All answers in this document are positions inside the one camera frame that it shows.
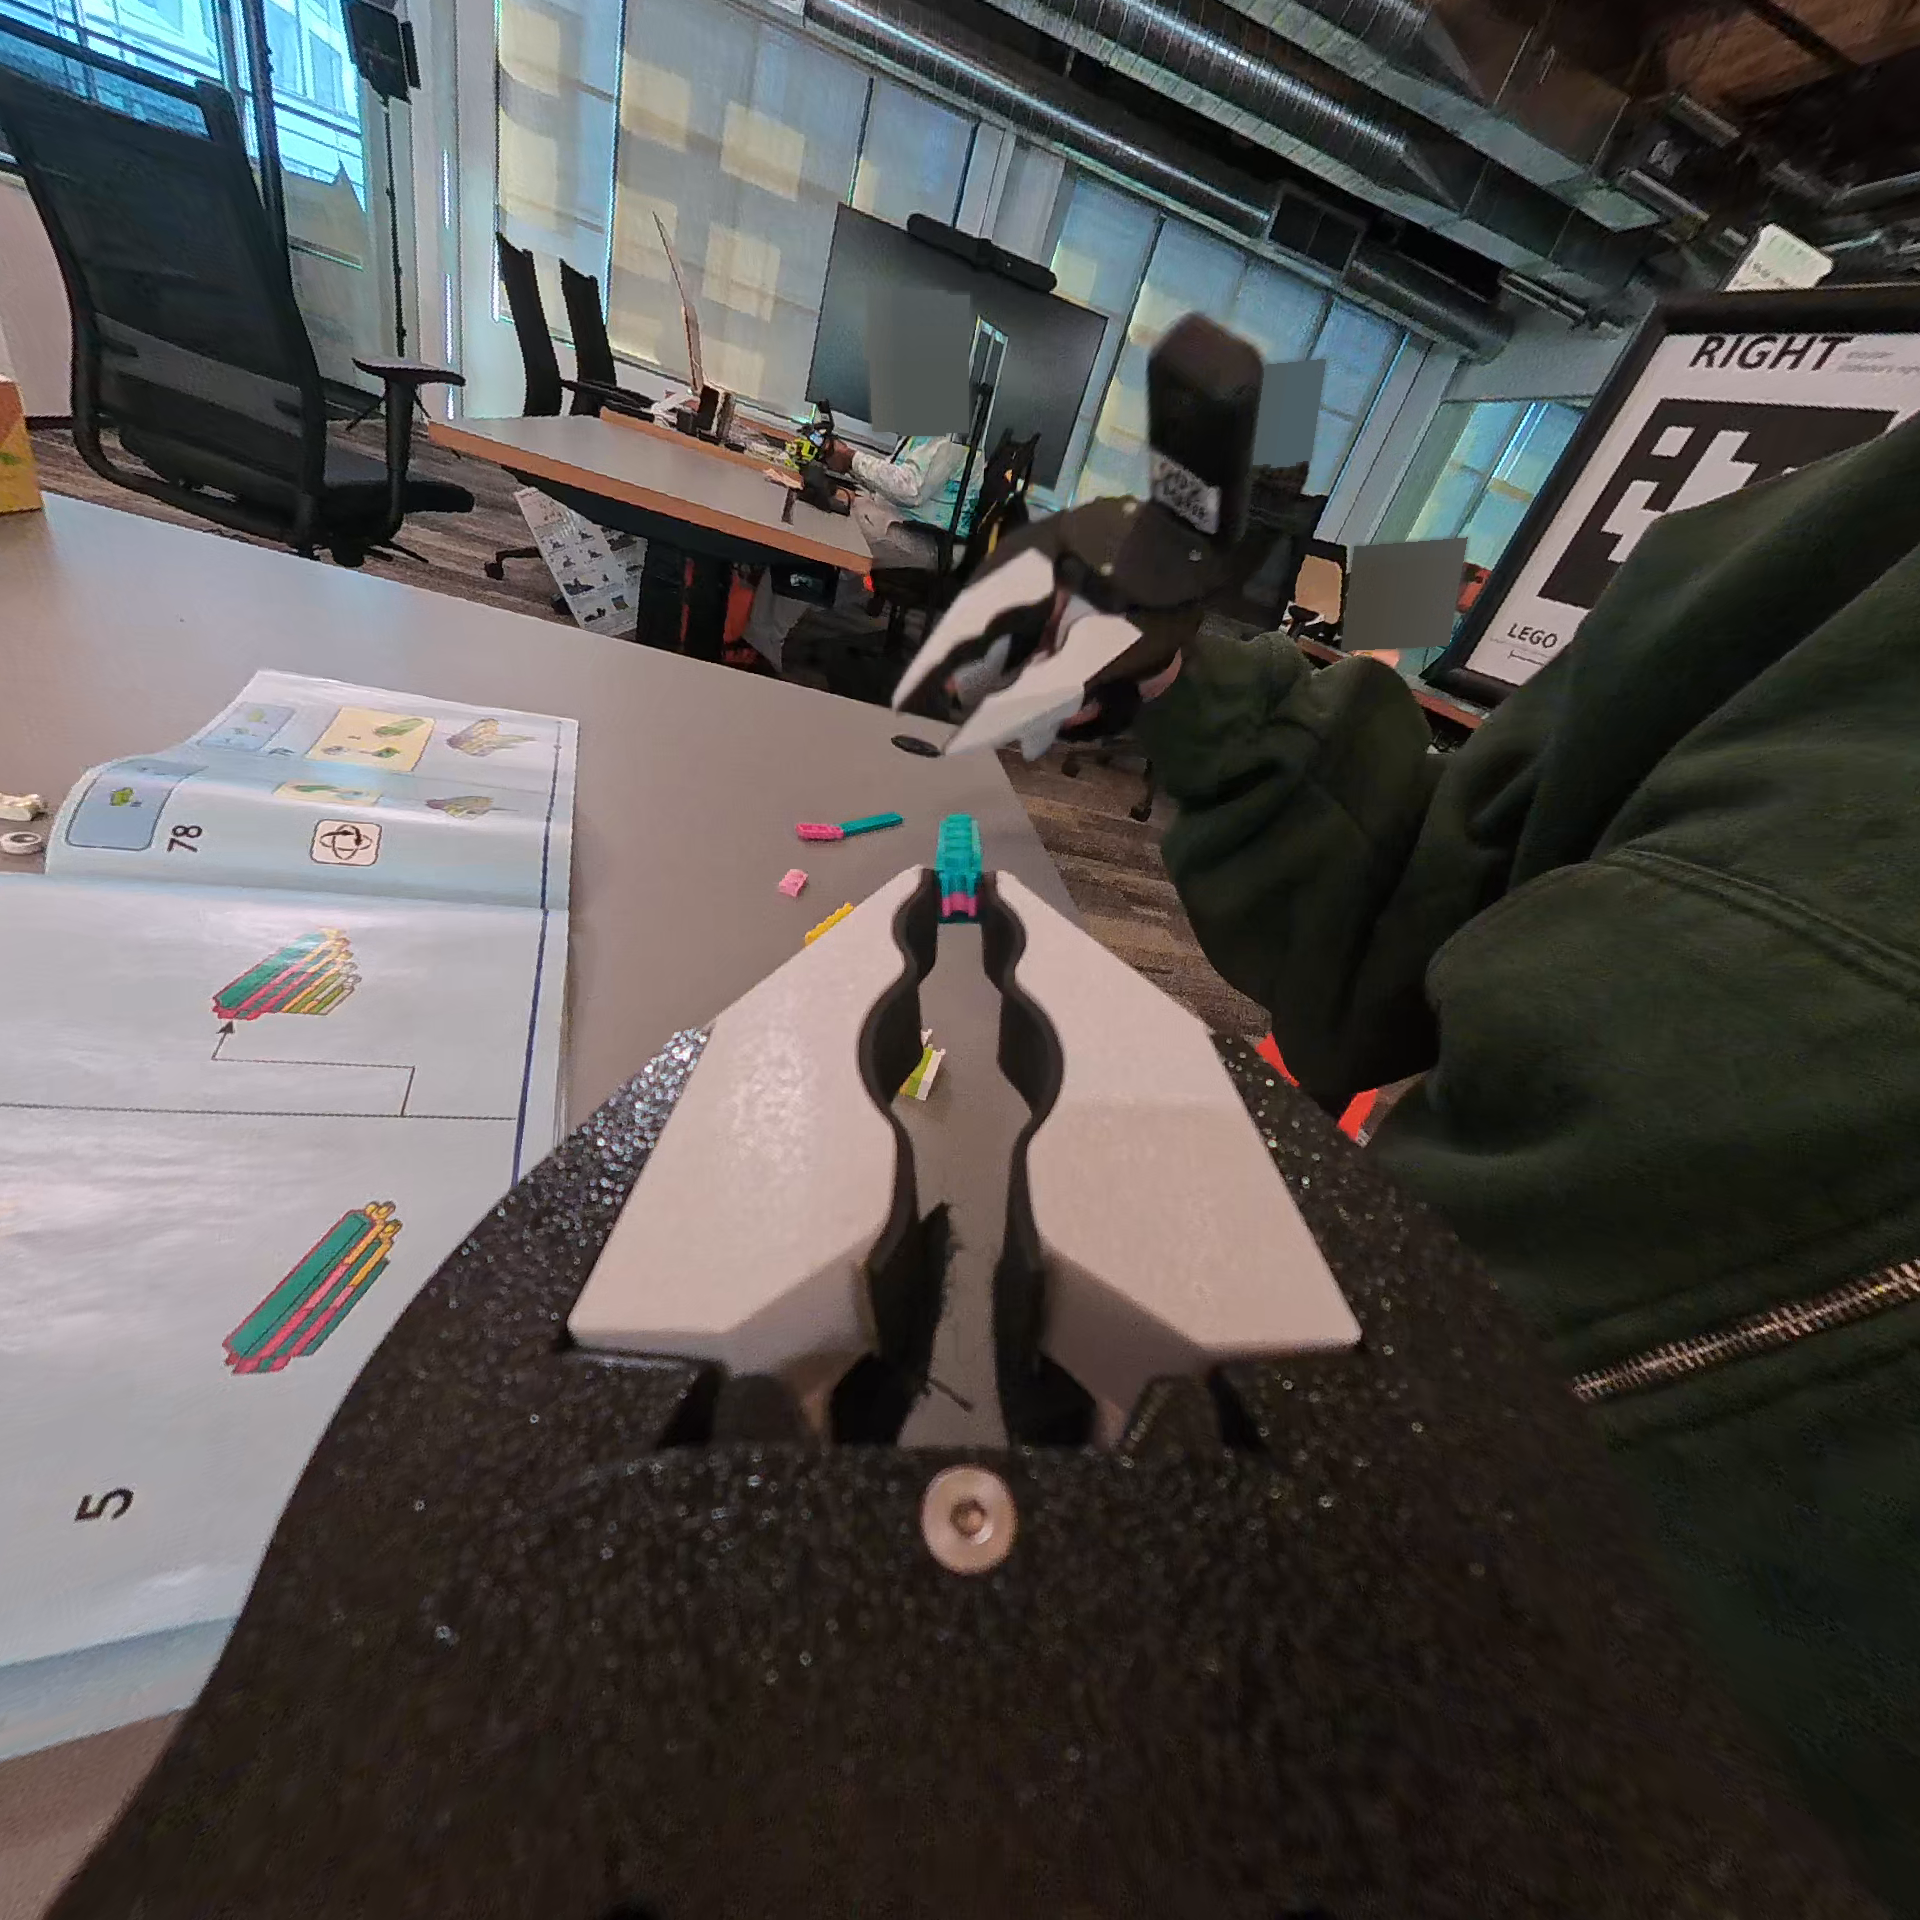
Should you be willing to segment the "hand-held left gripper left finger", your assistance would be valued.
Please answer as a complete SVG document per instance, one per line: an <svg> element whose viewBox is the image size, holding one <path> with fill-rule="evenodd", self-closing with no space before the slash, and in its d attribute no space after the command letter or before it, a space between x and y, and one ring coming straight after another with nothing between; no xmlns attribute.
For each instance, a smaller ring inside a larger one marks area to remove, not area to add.
<svg viewBox="0 0 1920 1920"><path fill-rule="evenodd" d="M706 1031L568 1333L771 1378L825 1432L901 1432L945 1309L947 1210L897 1110L943 895L914 866Z"/></svg>

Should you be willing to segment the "wood-edged office desk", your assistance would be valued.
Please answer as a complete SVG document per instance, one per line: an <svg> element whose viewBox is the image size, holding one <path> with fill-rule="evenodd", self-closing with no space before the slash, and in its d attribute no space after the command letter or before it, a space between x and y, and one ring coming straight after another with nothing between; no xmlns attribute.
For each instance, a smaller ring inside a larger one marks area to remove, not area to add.
<svg viewBox="0 0 1920 1920"><path fill-rule="evenodd" d="M668 428L605 418L433 420L428 436L491 463L609 530L736 565L865 578L872 549L851 517L812 506L771 468Z"/></svg>

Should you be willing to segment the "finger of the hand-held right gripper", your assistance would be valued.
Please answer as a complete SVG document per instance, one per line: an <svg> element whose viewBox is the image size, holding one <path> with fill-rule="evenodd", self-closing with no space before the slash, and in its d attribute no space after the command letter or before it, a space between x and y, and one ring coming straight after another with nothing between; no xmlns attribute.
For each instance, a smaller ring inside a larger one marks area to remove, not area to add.
<svg viewBox="0 0 1920 1920"><path fill-rule="evenodd" d="M943 693L957 712L1063 712L1063 693L1018 685L1039 667L1055 619L1059 558L1029 546L980 572L938 616L893 690L893 711L922 711Z"/></svg>
<svg viewBox="0 0 1920 1920"><path fill-rule="evenodd" d="M1088 687L1141 640L1123 614L1083 613L1050 648L1034 654L1004 685L984 693L945 755L1018 748L1023 759L1045 757L1088 707Z"/></svg>

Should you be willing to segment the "small white hanging sign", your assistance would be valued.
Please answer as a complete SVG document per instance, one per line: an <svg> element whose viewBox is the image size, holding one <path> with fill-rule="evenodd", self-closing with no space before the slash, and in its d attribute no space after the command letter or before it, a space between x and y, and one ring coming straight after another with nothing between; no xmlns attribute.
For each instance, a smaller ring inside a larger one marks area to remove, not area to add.
<svg viewBox="0 0 1920 1920"><path fill-rule="evenodd" d="M1745 246L1725 295L1803 293L1833 275L1833 256L1780 223L1765 223Z"/></svg>

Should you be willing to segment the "orange plastic piece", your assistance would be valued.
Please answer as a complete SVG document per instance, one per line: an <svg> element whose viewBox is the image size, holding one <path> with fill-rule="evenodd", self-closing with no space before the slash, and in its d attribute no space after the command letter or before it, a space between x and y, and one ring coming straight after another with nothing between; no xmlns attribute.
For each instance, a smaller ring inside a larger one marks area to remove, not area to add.
<svg viewBox="0 0 1920 1920"><path fill-rule="evenodd" d="M1391 1115L1391 1088L1364 1088L1345 1096L1332 1096L1313 1078L1297 1074L1272 1031L1263 1034L1255 1051L1283 1084L1306 1093L1325 1115L1332 1118L1338 1131L1359 1144L1367 1144L1385 1115Z"/></svg>

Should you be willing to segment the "black tripod stand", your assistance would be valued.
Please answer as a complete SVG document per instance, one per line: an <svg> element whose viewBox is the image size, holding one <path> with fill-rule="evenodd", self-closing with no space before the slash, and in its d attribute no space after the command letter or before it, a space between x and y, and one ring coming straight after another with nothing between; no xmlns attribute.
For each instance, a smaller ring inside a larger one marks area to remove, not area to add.
<svg viewBox="0 0 1920 1920"><path fill-rule="evenodd" d="M394 110L412 102L418 87L416 36L396 4L344 3L352 68L372 94L380 126L380 187L388 227L394 355L410 358L405 303L405 246L400 232L400 166Z"/></svg>

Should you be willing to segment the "slim black chair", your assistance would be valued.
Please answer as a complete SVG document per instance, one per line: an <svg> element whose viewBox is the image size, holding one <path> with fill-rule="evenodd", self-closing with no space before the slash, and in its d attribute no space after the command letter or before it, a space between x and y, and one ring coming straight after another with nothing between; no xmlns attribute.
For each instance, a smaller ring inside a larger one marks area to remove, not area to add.
<svg viewBox="0 0 1920 1920"><path fill-rule="evenodd" d="M563 416L569 387L560 370L555 339L546 324L538 263L531 250L496 232L496 275L507 300L519 349L524 400L529 418Z"/></svg>
<svg viewBox="0 0 1920 1920"><path fill-rule="evenodd" d="M559 272L575 347L575 379L568 384L569 411L652 422L655 405L618 381L600 278L575 269L568 260L560 260Z"/></svg>

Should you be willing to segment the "black video bar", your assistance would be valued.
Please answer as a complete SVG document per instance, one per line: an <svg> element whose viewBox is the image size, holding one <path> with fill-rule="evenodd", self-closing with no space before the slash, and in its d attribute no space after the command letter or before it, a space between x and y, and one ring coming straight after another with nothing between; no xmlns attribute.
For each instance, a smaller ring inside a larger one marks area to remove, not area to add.
<svg viewBox="0 0 1920 1920"><path fill-rule="evenodd" d="M1008 280L1041 298L1051 298L1056 290L1056 275L1039 260L1018 256L989 238L940 223L927 213L913 213L905 220L905 232L916 244L949 256L971 272Z"/></svg>

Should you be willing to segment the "orange object under desk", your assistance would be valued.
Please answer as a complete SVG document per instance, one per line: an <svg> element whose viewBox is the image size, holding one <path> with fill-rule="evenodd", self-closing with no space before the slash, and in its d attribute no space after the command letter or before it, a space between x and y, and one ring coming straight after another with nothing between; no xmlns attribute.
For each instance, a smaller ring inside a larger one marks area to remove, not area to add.
<svg viewBox="0 0 1920 1920"><path fill-rule="evenodd" d="M741 581L741 565L706 552L687 552L682 592L682 638L687 658L712 664L730 664L743 658L748 644L741 634L745 614L736 614L738 592L745 592L743 608L753 608L753 578Z"/></svg>

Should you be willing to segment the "ceiling air duct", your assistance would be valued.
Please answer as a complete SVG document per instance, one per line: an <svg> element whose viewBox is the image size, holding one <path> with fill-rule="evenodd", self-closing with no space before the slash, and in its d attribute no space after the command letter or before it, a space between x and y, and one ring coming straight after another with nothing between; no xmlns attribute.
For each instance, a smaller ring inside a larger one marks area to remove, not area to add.
<svg viewBox="0 0 1920 1920"><path fill-rule="evenodd" d="M1401 240L1419 213L1456 211L1436 136L1283 64L1255 59L1250 76L1208 84L1157 43L1144 55L1056 22L1048 6L1004 18L992 4L805 3L800 21L949 104L979 108L1117 184L1330 272L1339 290L1477 364L1514 333L1498 293Z"/></svg>

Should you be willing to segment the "black white marker sign board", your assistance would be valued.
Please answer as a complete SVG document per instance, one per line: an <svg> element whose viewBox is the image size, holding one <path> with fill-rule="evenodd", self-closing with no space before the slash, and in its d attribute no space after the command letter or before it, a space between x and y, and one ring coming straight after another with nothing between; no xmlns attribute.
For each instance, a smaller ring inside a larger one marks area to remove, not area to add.
<svg viewBox="0 0 1920 1920"><path fill-rule="evenodd" d="M1657 303L1425 680L1503 703L1568 651L1666 517L1874 440L1915 406L1915 278Z"/></svg>

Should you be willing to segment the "large black monitor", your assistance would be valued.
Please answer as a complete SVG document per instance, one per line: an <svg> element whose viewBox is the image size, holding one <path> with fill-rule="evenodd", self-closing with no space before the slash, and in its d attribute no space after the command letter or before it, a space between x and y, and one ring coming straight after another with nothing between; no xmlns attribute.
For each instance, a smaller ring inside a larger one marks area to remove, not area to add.
<svg viewBox="0 0 1920 1920"><path fill-rule="evenodd" d="M1034 295L971 272L916 244L904 227L839 205L802 395L881 429L893 424L874 410L869 306L877 290L893 288L967 298L979 323L1002 336L989 428L1008 429L1018 440L1034 439L1034 480L1041 488L1056 488L1109 331L1106 317L1056 293Z"/></svg>

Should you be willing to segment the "black office chair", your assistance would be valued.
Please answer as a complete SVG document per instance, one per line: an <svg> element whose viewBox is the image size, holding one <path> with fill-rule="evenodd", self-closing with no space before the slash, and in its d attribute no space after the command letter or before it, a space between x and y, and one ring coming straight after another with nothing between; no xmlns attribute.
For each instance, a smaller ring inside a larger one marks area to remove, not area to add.
<svg viewBox="0 0 1920 1920"><path fill-rule="evenodd" d="M356 570L416 514L468 514L415 474L416 394L464 378L360 358L384 450L331 436L321 360L234 95L5 22L5 146L61 275L71 439L103 480Z"/></svg>

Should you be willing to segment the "lego instruction booklet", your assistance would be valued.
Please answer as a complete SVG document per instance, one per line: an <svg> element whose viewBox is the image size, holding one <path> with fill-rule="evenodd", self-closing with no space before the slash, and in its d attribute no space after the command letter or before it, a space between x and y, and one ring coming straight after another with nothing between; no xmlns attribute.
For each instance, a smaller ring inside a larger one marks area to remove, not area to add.
<svg viewBox="0 0 1920 1920"><path fill-rule="evenodd" d="M575 719L264 670L5 879L2 1750L179 1712L560 1138Z"/></svg>

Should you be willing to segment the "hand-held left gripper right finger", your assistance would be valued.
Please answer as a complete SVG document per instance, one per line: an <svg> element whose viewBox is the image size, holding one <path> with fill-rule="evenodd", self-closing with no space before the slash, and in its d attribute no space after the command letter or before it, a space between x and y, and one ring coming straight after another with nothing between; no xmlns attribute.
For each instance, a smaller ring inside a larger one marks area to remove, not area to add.
<svg viewBox="0 0 1920 1920"><path fill-rule="evenodd" d="M1157 1381L1355 1350L1208 1027L1005 871L984 877L979 926L1026 1110L992 1284L1010 1443L1109 1444Z"/></svg>

